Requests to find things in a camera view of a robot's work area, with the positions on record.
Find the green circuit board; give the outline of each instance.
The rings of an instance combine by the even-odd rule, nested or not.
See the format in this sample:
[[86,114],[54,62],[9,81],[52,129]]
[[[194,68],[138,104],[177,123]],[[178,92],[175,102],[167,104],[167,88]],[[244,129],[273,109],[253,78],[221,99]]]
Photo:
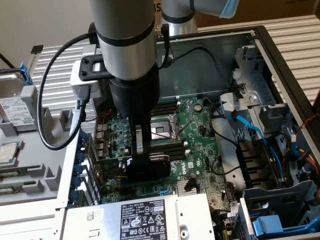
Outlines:
[[[172,139],[153,140],[152,145],[171,142],[179,144],[183,139],[187,142],[185,149],[190,152],[185,155],[185,159],[171,161],[170,176],[159,180],[128,182],[124,173],[118,168],[119,158],[126,159],[124,151],[131,145],[128,120],[114,113],[104,122],[107,131],[103,139],[104,150],[100,161],[105,172],[105,184],[102,186],[103,204],[179,194],[178,189],[181,189],[181,186],[184,187],[191,177],[195,177],[200,192],[207,194],[209,204],[216,209],[228,207],[227,198],[222,200],[221,197],[226,186],[225,178],[211,173],[208,167],[208,164],[212,166],[213,161],[219,155],[216,138],[210,137],[209,133],[209,106],[203,106],[203,100],[196,97],[182,98],[179,101],[184,104],[176,114],[177,129],[180,130],[191,119],[192,121],[179,133],[179,141],[176,142]],[[200,112],[194,110],[196,104],[201,105]],[[151,122],[158,123],[167,119],[167,115],[157,116],[151,118]],[[108,145],[112,146],[112,150],[108,150]],[[223,173],[223,167],[219,161],[213,168],[217,172]]]

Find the white wall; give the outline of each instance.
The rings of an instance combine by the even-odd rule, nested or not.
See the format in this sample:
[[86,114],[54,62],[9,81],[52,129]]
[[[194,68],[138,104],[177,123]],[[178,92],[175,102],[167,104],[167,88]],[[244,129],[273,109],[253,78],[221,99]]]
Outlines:
[[0,0],[0,52],[18,67],[33,46],[62,45],[92,22],[89,0]]

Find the barcode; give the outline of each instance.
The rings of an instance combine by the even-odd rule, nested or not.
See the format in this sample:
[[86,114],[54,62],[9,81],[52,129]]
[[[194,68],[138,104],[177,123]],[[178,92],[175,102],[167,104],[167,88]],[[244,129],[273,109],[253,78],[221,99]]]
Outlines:
[[86,214],[86,220],[87,221],[92,221],[94,218],[95,218],[95,212],[94,211],[87,212],[87,214]]

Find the cardboard box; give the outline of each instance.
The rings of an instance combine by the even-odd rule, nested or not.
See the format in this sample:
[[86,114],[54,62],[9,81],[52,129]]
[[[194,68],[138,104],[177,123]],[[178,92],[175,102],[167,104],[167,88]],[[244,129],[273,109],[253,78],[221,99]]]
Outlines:
[[[198,28],[215,25],[292,18],[314,14],[317,0],[240,0],[236,14],[231,19],[218,18],[197,12]],[[156,24],[161,23],[161,0],[154,0]]]

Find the motherboard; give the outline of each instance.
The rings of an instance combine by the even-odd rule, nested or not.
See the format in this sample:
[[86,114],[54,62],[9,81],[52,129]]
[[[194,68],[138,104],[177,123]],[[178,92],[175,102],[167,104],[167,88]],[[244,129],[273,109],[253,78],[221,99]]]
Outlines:
[[[126,162],[131,155],[129,120],[118,112],[98,112],[96,150],[101,172],[102,203],[178,194],[206,193],[214,209],[226,210],[232,200],[228,192],[216,138],[210,136],[210,104],[202,98],[181,98],[158,103],[151,112],[151,153],[170,156],[171,174],[151,181],[129,181]],[[198,188],[189,192],[191,178]]]

